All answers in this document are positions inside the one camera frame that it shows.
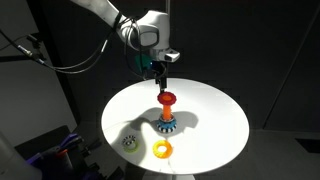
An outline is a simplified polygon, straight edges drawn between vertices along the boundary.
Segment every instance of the white robot link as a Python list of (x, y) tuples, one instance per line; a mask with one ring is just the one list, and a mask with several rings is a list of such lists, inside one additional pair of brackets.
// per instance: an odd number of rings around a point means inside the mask
[(137, 51), (149, 50), (152, 58), (152, 69), (158, 72), (156, 84), (160, 85), (160, 93), (167, 87), (167, 63), (173, 63), (180, 53), (169, 46), (170, 23), (167, 13), (150, 10), (133, 23), (122, 15), (108, 0), (71, 0), (92, 11), (113, 27), (121, 40)]

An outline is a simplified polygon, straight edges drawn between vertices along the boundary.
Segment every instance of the red object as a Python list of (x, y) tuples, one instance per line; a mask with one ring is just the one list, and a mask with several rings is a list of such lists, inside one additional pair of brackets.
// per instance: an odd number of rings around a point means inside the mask
[(177, 101), (176, 96), (171, 92), (164, 92), (158, 95), (158, 101), (162, 105), (171, 106)]

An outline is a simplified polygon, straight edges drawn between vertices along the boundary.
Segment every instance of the yellow ring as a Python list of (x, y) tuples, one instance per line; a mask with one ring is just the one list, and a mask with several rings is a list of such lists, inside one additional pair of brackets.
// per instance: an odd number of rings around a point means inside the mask
[[(160, 152), (160, 151), (158, 150), (158, 148), (159, 148), (160, 146), (166, 147), (167, 150), (164, 151), (164, 152)], [(168, 157), (171, 155), (171, 153), (172, 153), (172, 146), (171, 146), (171, 144), (170, 144), (168, 141), (166, 141), (166, 140), (157, 141), (157, 142), (153, 145), (153, 154), (154, 154), (155, 156), (157, 156), (158, 158), (162, 158), (162, 159), (168, 158)]]

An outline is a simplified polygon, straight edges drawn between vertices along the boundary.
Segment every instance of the dark floor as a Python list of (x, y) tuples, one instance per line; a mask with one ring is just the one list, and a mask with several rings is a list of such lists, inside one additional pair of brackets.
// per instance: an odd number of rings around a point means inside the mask
[[(145, 170), (127, 163), (105, 141), (99, 125), (82, 122), (75, 130), (88, 144), (97, 138), (103, 145), (86, 161), (98, 163), (109, 176), (117, 167), (126, 179), (142, 179)], [(320, 139), (320, 133), (251, 130), (247, 146), (232, 162), (195, 175), (196, 180), (319, 180), (320, 154), (308, 152), (296, 139)]]

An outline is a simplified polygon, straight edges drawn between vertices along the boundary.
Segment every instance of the white circular platform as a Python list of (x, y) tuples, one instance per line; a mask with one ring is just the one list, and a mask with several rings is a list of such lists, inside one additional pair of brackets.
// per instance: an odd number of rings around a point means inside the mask
[[(176, 95), (171, 107), (177, 129), (163, 134), (156, 120), (162, 111), (154, 80), (129, 86), (116, 94), (102, 115), (107, 142), (124, 159), (152, 172), (188, 175), (219, 168), (245, 147), (249, 125), (241, 107), (222, 91), (192, 80), (169, 78), (166, 91)], [(124, 151), (122, 140), (134, 135), (136, 152)], [(166, 139), (173, 147), (167, 159), (157, 158), (152, 147)]]

